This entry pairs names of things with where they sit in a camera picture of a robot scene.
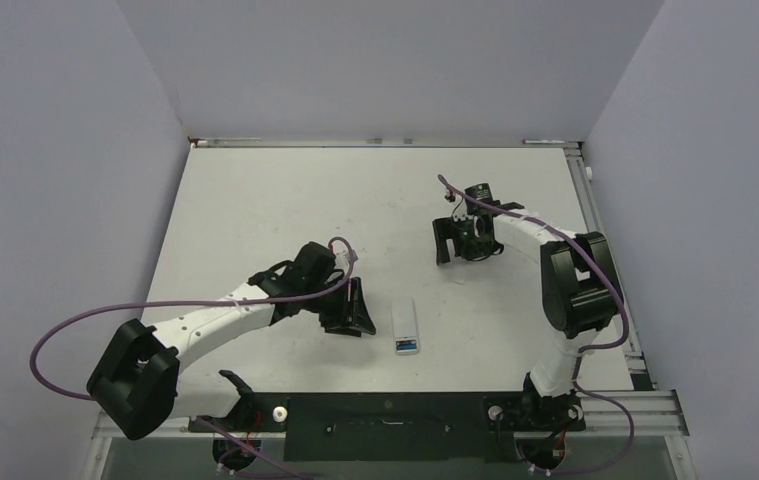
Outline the blue battery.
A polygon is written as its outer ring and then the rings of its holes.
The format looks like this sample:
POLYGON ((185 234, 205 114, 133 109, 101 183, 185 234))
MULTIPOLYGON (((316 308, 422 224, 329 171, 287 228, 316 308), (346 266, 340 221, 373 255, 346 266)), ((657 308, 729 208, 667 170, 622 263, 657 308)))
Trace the blue battery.
POLYGON ((397 351, 409 351, 418 349, 416 341, 399 341, 396 343, 395 347, 397 351))

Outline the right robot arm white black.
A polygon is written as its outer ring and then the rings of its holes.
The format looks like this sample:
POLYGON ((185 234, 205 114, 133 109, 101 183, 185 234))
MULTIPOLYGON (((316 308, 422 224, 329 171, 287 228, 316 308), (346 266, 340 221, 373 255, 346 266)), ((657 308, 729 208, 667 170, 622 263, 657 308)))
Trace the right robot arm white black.
POLYGON ((435 262, 480 262, 511 248, 540 268, 542 308, 551 336, 524 378, 522 419, 544 428, 576 404, 576 382, 585 355, 614 317, 626 313, 606 237, 558 228, 519 203, 496 200, 487 183, 460 190, 444 176, 447 202, 464 207, 433 220, 435 262))

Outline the white remote control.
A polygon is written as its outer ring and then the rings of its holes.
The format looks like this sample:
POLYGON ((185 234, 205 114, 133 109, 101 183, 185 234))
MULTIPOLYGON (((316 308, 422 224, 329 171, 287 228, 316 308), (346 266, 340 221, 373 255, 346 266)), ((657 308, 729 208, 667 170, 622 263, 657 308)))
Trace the white remote control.
POLYGON ((390 316, 394 340, 394 352, 397 355, 413 355, 420 351, 420 340, 417 324, 417 315, 414 299, 411 297, 399 297, 391 301, 390 316), (417 350, 397 351, 396 343, 399 341, 416 341, 417 350))

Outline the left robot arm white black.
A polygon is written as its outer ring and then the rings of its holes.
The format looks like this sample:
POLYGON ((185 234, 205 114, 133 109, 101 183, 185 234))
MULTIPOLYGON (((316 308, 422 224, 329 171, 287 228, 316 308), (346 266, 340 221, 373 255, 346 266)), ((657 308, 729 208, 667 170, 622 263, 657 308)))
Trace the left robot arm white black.
POLYGON ((188 377, 186 370, 226 343, 302 312, 317 315, 329 334, 375 334, 355 262, 350 251, 335 254, 309 242, 294 259, 255 273, 201 309, 153 325, 129 320, 111 338, 87 392, 130 440, 180 417, 203 416, 242 429, 255 408, 252 388, 230 370, 200 377, 188 377))

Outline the white battery cover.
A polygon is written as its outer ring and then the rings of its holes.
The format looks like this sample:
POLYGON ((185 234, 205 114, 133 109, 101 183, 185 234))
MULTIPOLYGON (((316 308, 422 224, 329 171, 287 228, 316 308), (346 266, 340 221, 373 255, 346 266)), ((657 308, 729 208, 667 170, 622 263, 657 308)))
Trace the white battery cover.
POLYGON ((448 278, 454 284, 464 285, 468 276, 464 271, 453 271, 448 274, 448 278))

